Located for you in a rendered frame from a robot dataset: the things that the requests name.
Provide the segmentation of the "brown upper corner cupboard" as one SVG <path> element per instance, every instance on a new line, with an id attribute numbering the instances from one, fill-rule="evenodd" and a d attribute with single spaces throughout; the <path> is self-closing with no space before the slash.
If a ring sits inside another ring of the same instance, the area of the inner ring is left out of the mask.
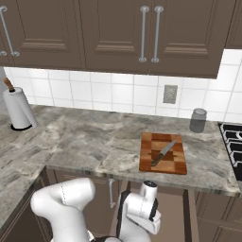
<path id="1" fill-rule="evenodd" d="M 242 49 L 242 0 L 235 1 L 233 18 L 228 33 L 226 48 Z"/>

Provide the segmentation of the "brown upper cupboard door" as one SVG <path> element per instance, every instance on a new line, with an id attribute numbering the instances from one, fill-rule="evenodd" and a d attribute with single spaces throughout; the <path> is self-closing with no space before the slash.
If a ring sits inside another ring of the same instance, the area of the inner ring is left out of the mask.
<path id="1" fill-rule="evenodd" d="M 85 56 L 78 0 L 2 0 L 13 65 L 83 70 Z"/>
<path id="2" fill-rule="evenodd" d="M 6 51 L 7 55 L 5 57 L 0 56 L 0 66 L 12 66 L 13 60 L 10 54 L 9 45 L 7 37 L 0 19 L 0 51 Z"/>
<path id="3" fill-rule="evenodd" d="M 162 6 L 158 63 L 152 75 L 216 78 L 236 0 L 154 0 L 150 11 L 150 56 L 153 57 L 156 6 Z"/>
<path id="4" fill-rule="evenodd" d="M 145 57 L 148 58 L 150 0 L 79 0 L 86 67 L 89 71 L 145 74 L 140 62 L 142 13 L 146 16 Z"/>

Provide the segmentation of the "brown cupboard door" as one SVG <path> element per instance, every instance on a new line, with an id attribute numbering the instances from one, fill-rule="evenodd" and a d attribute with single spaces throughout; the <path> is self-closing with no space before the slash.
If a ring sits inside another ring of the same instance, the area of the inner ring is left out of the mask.
<path id="1" fill-rule="evenodd" d="M 6 51 L 7 55 L 5 57 L 0 56 L 0 66 L 12 66 L 13 60 L 10 54 L 9 45 L 7 37 L 0 19 L 0 51 Z"/>
<path id="2" fill-rule="evenodd" d="M 76 178 L 89 178 L 95 184 L 95 198 L 86 205 L 83 214 L 87 229 L 95 236 L 116 235 L 118 198 L 122 191 L 127 188 L 126 181 L 115 180 L 112 185 L 115 206 L 110 208 L 110 193 L 108 178 L 64 172 L 47 169 L 47 178 L 50 184 L 65 182 Z"/>
<path id="3" fill-rule="evenodd" d="M 158 63 L 152 75 L 216 78 L 236 0 L 154 0 L 150 11 L 150 56 L 153 57 L 156 6 L 162 6 Z"/>
<path id="4" fill-rule="evenodd" d="M 2 0 L 13 65 L 83 70 L 85 56 L 78 0 Z"/>
<path id="5" fill-rule="evenodd" d="M 79 0 L 86 67 L 89 71 L 145 74 L 140 62 L 142 13 L 146 16 L 145 57 L 148 58 L 150 0 Z"/>

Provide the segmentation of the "grey wall outlet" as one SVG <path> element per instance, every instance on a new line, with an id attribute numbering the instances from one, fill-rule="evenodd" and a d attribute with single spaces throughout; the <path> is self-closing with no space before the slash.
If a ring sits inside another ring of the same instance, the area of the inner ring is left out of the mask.
<path id="1" fill-rule="evenodd" d="M 175 104 L 177 97 L 178 86 L 177 85 L 165 85 L 164 86 L 164 103 Z"/>

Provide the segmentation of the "grey glass jar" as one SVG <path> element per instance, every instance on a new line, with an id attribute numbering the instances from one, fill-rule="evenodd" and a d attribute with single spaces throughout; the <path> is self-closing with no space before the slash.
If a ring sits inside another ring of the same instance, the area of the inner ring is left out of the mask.
<path id="1" fill-rule="evenodd" d="M 189 129 L 195 133 L 204 131 L 207 112 L 204 109 L 196 108 L 193 110 Z"/>

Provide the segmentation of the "wooden cutting board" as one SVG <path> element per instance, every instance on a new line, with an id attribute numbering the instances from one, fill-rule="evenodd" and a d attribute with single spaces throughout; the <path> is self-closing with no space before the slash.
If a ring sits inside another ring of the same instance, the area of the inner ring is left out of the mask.
<path id="1" fill-rule="evenodd" d="M 152 166 L 151 161 L 158 157 L 160 151 L 173 140 L 176 141 L 176 144 L 155 166 Z M 186 175 L 187 167 L 182 146 L 182 137 L 179 134 L 143 132 L 139 170 L 144 172 Z"/>

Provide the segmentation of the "brown corner cupboard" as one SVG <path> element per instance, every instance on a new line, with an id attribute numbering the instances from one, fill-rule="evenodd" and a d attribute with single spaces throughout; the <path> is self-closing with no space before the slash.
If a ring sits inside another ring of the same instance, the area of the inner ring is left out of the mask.
<path id="1" fill-rule="evenodd" d="M 36 216 L 30 207 L 33 193 L 44 187 L 43 179 L 35 181 L 15 211 L 10 215 L 7 226 L 0 233 L 0 242 L 50 242 L 52 239 L 49 222 Z"/>
<path id="2" fill-rule="evenodd" d="M 233 18 L 228 33 L 226 48 L 242 49 L 242 0 L 235 1 Z"/>

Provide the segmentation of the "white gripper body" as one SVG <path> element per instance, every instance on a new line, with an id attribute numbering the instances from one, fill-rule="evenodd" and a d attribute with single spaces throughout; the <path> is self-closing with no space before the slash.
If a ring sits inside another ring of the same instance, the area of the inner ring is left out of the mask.
<path id="1" fill-rule="evenodd" d="M 157 234 L 161 227 L 161 214 L 159 211 L 156 212 L 155 217 L 152 221 L 149 219 L 143 219 L 141 222 L 142 227 L 152 234 Z"/>

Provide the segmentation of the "white paper towel roll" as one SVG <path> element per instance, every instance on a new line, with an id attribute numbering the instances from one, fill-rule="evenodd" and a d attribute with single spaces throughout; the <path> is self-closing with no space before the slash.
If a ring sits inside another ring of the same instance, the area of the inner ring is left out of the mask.
<path id="1" fill-rule="evenodd" d="M 3 92 L 3 98 L 9 112 L 11 128 L 18 131 L 36 128 L 38 122 L 23 89 L 14 87 L 8 78 L 4 78 L 3 81 L 8 86 L 8 89 Z"/>

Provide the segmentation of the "brown lower cupboard door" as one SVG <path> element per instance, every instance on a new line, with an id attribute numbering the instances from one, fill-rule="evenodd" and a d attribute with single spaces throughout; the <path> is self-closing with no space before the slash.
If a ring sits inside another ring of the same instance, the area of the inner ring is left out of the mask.
<path id="1" fill-rule="evenodd" d="M 50 184 L 65 182 L 76 178 L 89 178 L 95 184 L 95 198 L 86 205 L 83 214 L 87 229 L 95 236 L 116 235 L 118 198 L 122 191 L 127 188 L 126 181 L 115 180 L 112 185 L 115 206 L 110 208 L 110 193 L 108 178 L 64 172 L 47 169 L 47 178 Z"/>

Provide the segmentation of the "brown panelled lower cupboard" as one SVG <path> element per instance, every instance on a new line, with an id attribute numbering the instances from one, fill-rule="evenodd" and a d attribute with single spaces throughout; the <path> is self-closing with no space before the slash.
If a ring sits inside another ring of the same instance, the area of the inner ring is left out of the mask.
<path id="1" fill-rule="evenodd" d="M 195 192 L 200 242 L 242 242 L 242 194 Z"/>

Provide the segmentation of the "black hob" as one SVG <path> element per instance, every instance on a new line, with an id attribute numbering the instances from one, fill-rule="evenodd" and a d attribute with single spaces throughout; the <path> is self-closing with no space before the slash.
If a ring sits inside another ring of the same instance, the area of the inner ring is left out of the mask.
<path id="1" fill-rule="evenodd" d="M 222 139 L 233 167 L 233 173 L 242 182 L 242 124 L 219 123 Z"/>

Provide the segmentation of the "brown lower corner cupboard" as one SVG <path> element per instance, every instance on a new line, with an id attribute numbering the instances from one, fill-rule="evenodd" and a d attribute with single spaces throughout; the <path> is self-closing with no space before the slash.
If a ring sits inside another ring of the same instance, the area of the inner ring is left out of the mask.
<path id="1" fill-rule="evenodd" d="M 0 233 L 0 242 L 50 242 L 52 239 L 49 222 L 36 216 L 30 207 L 33 193 L 44 187 L 43 179 L 35 181 L 15 211 L 10 215 L 7 226 Z"/>

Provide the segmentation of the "grey-handled kitchen knife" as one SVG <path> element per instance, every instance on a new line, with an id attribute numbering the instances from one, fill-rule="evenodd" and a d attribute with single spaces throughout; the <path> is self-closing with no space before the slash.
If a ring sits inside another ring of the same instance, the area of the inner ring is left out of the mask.
<path id="1" fill-rule="evenodd" d="M 165 154 L 176 144 L 176 140 L 173 140 L 169 144 L 167 144 L 159 153 L 159 155 L 151 161 L 151 166 L 155 166 L 164 156 Z"/>

